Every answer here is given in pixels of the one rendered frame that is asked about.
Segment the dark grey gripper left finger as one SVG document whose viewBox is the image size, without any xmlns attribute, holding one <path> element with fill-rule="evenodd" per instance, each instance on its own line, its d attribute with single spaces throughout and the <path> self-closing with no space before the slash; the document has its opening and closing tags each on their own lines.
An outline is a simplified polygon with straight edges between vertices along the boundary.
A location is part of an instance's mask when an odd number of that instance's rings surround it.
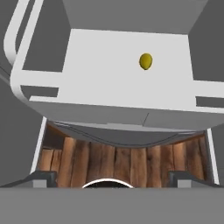
<svg viewBox="0 0 224 224">
<path fill-rule="evenodd" d="M 1 185 L 1 188 L 24 187 L 24 188 L 51 188 L 57 187 L 56 171 L 35 171 L 26 178 Z"/>
</svg>

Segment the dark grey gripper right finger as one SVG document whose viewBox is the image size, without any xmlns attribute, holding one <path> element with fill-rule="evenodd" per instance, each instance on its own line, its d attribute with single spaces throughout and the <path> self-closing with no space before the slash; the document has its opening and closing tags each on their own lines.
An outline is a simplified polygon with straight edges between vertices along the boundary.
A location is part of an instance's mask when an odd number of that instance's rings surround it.
<svg viewBox="0 0 224 224">
<path fill-rule="evenodd" d="M 170 171 L 169 187 L 173 188 L 223 188 L 223 185 L 217 185 L 209 181 L 196 178 L 187 171 Z"/>
</svg>

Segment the white fridge drawer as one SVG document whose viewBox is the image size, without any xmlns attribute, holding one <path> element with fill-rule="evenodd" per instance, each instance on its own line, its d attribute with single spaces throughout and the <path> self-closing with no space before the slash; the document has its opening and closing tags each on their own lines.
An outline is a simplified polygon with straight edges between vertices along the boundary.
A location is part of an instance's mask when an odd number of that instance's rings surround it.
<svg viewBox="0 0 224 224">
<path fill-rule="evenodd" d="M 179 34 L 73 29 L 59 72 L 25 70 L 22 41 L 10 86 L 21 101 L 58 123 L 116 130 L 206 130 L 224 123 L 224 83 L 193 78 L 188 38 Z M 140 56 L 152 65 L 143 70 Z"/>
</svg>

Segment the round black white-rimmed object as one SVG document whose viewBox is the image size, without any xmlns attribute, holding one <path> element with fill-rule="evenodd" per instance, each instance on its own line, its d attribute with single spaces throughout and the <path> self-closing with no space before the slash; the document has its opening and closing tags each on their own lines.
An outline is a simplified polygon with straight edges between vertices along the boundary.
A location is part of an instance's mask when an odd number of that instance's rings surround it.
<svg viewBox="0 0 224 224">
<path fill-rule="evenodd" d="M 86 183 L 83 188 L 132 188 L 132 185 L 115 178 L 99 178 Z"/>
</svg>

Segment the yellow lemon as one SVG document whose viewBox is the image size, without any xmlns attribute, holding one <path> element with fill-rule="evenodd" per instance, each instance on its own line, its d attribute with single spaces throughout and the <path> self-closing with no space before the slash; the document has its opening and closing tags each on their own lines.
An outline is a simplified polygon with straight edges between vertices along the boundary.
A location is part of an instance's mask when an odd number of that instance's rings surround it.
<svg viewBox="0 0 224 224">
<path fill-rule="evenodd" d="M 143 53 L 139 59 L 139 65 L 143 70 L 148 70 L 152 65 L 152 56 L 149 53 Z"/>
</svg>

